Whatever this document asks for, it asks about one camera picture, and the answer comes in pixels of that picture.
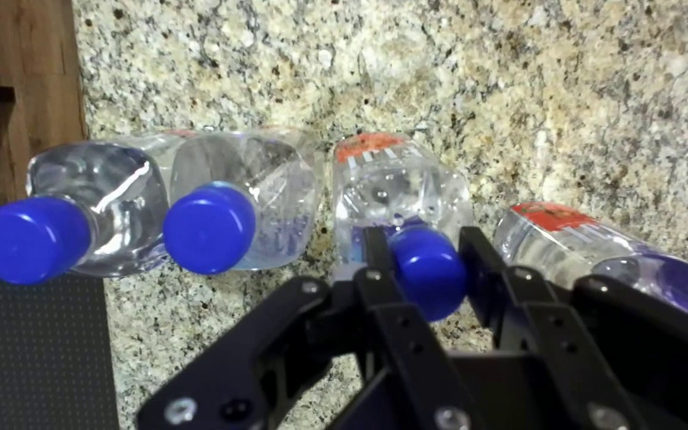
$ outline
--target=red label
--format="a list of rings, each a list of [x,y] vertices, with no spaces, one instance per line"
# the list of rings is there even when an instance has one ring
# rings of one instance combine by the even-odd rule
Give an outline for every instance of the red label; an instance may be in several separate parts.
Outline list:
[[[573,208],[556,205],[556,202],[520,202],[520,205],[512,205],[512,209],[549,232],[595,221],[586,212],[577,212]]]
[[[405,138],[396,133],[358,133],[336,145],[336,163],[346,163],[349,157],[358,157],[368,150],[385,150],[403,141]]]

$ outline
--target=bolt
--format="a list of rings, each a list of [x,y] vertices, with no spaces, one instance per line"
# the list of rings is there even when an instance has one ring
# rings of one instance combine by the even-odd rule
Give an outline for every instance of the bolt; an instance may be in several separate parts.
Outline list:
[[[520,279],[533,279],[533,272],[526,269],[526,268],[515,268],[514,274],[520,278]]]
[[[303,292],[303,294],[318,294],[319,286],[318,286],[315,281],[303,281],[303,285],[300,285],[300,292]]]
[[[165,408],[165,418],[170,424],[184,424],[196,418],[196,410],[197,410],[197,403],[193,398],[180,397],[170,401],[170,405]]]
[[[381,279],[381,274],[378,269],[368,269],[365,278],[368,279]]]
[[[600,403],[587,403],[589,421],[596,430],[629,430],[629,421],[617,408],[607,408]]]
[[[434,421],[440,430],[470,430],[470,421],[461,408],[436,408]]]

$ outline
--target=granite countertop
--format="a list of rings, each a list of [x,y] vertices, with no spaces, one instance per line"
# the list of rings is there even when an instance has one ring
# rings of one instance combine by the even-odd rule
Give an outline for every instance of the granite countertop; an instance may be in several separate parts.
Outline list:
[[[620,0],[73,0],[94,137],[147,127],[309,127],[319,152],[358,128],[421,131],[470,175],[481,224],[546,199],[688,257],[688,3]],[[324,274],[332,221],[297,264],[107,281],[123,427],[146,395],[280,279]],[[484,350],[467,309],[441,342]],[[350,360],[283,427],[322,427]]]

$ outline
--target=wooden cabinet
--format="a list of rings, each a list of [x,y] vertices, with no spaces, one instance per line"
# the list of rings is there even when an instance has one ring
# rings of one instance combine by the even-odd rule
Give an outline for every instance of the wooden cabinet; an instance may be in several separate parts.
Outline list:
[[[0,0],[0,202],[24,196],[28,157],[83,138],[68,0]]]

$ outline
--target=water bottle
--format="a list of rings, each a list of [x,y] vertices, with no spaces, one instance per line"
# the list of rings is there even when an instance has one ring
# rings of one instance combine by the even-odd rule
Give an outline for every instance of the water bottle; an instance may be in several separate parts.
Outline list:
[[[176,133],[135,133],[33,154],[28,199],[0,208],[0,279],[39,285],[68,269],[131,274],[163,262],[170,194],[184,194],[170,181],[180,144]]]
[[[336,279],[365,264],[362,226],[381,226],[393,278],[428,321],[453,313],[466,268],[451,237],[470,221],[467,177],[396,133],[358,133],[335,145]]]
[[[170,208],[163,237],[186,269],[269,269],[297,261],[319,205],[312,141],[293,131],[200,131],[172,169],[205,177]]]
[[[577,278],[607,274],[688,313],[688,262],[555,202],[504,209],[494,246],[509,264],[530,264],[571,289]]]

